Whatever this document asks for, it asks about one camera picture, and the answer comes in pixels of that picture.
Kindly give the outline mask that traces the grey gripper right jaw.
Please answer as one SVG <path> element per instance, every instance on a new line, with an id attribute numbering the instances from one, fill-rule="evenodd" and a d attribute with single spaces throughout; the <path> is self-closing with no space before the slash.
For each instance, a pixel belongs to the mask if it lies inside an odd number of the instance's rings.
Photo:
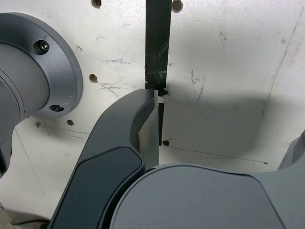
<path id="1" fill-rule="evenodd" d="M 305 136 L 276 171 L 235 173 L 197 165 L 159 166 L 120 199 L 112 229 L 302 229 Z"/>

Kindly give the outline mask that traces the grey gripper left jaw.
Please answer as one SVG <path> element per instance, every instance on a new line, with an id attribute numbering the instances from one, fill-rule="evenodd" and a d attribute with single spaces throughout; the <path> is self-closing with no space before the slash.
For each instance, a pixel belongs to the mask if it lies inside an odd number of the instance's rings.
<path id="1" fill-rule="evenodd" d="M 145 174 L 138 133 L 155 107 L 155 92 L 139 89 L 100 116 L 48 225 L 50 229 L 107 229 L 127 188 Z"/>

